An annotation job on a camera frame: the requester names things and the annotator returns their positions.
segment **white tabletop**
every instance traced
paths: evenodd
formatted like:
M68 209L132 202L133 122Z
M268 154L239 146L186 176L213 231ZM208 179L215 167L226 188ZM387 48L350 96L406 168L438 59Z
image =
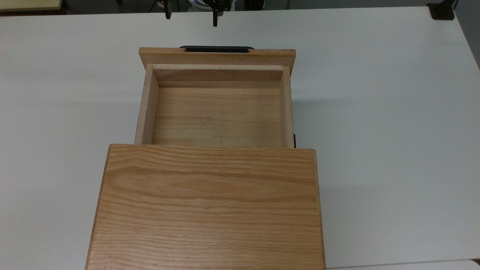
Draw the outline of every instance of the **white tabletop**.
M480 270L480 266L471 260L458 260L336 268L336 270Z
M83 269L110 143L132 143L139 47L296 49L329 268L480 258L480 73L425 7L0 17L0 269Z

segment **black handle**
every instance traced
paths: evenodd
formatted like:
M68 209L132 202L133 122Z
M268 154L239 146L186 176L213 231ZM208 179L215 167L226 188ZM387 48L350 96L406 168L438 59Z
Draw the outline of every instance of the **black handle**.
M252 47L247 46L182 46L187 52L234 52L248 53Z

